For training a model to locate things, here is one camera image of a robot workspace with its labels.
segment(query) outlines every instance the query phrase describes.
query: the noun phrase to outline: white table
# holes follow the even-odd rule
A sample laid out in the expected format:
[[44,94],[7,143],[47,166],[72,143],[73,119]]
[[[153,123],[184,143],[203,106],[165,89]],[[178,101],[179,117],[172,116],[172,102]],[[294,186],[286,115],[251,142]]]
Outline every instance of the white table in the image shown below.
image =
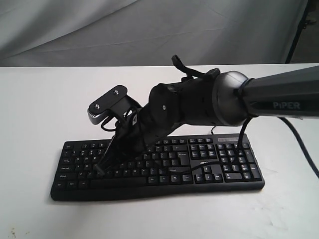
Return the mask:
[[[257,78],[313,65],[219,67]],[[154,85],[182,76],[173,67],[0,68],[0,238],[13,233],[17,239],[318,238],[319,181],[276,118],[254,119],[246,131],[266,182],[260,192],[99,203],[51,200],[63,143],[112,136],[88,120],[93,100],[122,84],[145,104]],[[319,121],[292,123],[319,166]],[[207,126],[185,125],[173,134],[209,132]],[[239,128],[215,129],[230,132]]]

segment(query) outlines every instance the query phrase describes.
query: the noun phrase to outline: piper logo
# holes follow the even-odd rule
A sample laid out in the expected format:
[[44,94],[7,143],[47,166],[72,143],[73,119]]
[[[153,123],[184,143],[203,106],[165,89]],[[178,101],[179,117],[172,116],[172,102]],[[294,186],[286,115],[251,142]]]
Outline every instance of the piper logo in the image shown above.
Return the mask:
[[300,110],[299,102],[273,102],[275,110]]

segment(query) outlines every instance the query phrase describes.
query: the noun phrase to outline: gray backdrop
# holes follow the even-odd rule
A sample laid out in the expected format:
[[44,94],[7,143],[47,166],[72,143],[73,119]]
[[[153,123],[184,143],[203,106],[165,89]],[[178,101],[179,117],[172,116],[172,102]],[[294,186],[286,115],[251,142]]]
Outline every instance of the gray backdrop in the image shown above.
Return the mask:
[[2,0],[0,66],[283,63],[307,0]]

